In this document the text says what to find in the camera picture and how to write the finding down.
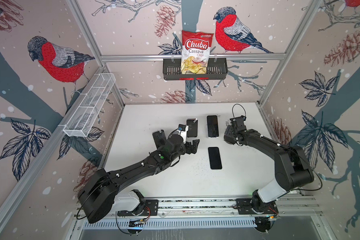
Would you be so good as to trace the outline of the silver-edged black phone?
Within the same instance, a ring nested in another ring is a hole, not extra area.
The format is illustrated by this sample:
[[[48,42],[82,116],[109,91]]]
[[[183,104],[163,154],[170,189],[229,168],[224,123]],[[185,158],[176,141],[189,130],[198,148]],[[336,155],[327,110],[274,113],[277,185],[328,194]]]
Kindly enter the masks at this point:
[[[219,137],[218,116],[216,115],[207,116],[207,129],[208,129],[209,138]]]

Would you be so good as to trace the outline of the purple-edged black phone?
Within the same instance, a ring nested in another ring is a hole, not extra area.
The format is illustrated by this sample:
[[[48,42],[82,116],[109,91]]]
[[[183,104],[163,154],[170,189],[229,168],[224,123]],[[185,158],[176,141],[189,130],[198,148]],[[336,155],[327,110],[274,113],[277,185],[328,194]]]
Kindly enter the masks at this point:
[[[187,119],[187,137],[196,138],[198,136],[198,119]]]

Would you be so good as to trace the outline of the green-edged black phone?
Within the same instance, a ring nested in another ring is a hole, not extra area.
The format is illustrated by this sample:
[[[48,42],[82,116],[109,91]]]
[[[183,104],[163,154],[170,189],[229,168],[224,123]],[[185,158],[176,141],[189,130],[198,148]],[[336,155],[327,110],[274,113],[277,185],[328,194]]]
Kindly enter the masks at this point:
[[[210,160],[210,168],[212,170],[221,170],[222,167],[222,161],[221,161],[221,155],[220,150],[218,147],[209,147],[208,148],[209,153],[209,160]]]

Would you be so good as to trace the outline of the blue-edged phone with sticker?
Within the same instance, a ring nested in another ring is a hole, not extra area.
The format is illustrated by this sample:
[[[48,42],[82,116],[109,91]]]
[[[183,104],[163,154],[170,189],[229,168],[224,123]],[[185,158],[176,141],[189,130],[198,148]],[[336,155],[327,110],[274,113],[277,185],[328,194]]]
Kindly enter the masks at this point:
[[[164,130],[155,131],[153,132],[152,136],[157,149],[160,148],[161,146],[164,146],[167,142],[167,138]]]

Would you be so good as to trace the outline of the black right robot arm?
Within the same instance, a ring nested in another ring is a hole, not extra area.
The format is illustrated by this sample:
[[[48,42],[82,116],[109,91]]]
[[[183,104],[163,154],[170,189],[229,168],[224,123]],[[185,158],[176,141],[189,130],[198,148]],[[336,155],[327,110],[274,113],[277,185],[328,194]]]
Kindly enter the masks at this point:
[[[224,141],[231,145],[255,148],[274,161],[274,178],[252,195],[252,209],[257,213],[264,212],[279,197],[314,181],[314,171],[300,146],[289,147],[266,138],[253,129],[239,129],[233,125],[227,126]]]

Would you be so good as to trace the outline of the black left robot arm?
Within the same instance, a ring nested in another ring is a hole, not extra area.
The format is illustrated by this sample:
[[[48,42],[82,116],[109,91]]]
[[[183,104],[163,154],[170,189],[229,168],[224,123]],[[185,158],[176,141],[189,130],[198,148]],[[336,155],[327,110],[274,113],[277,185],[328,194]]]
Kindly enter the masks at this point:
[[[153,138],[157,149],[144,160],[123,169],[106,172],[97,170],[80,190],[78,199],[90,224],[103,219],[112,209],[117,194],[139,180],[156,175],[173,165],[185,154],[196,154],[199,139],[185,142],[180,135],[166,138],[164,131],[156,131]]]

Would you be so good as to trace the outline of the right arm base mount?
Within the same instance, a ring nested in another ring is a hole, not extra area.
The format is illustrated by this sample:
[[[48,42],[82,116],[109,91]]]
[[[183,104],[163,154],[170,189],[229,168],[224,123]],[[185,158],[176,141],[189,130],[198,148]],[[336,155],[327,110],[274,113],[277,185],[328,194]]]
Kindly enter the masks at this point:
[[[253,215],[253,214],[266,214],[266,215],[278,215],[279,211],[276,206],[276,202],[264,203],[260,199],[255,198],[241,198],[236,199],[234,209],[239,211],[240,215]]]

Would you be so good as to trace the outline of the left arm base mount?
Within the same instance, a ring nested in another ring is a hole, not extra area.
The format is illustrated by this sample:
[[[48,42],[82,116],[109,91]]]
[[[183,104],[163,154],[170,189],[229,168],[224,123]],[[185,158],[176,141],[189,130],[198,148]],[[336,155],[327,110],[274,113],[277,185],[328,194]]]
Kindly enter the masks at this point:
[[[118,217],[149,217],[158,214],[159,200],[146,199],[139,190],[121,193],[115,197],[112,212]]]

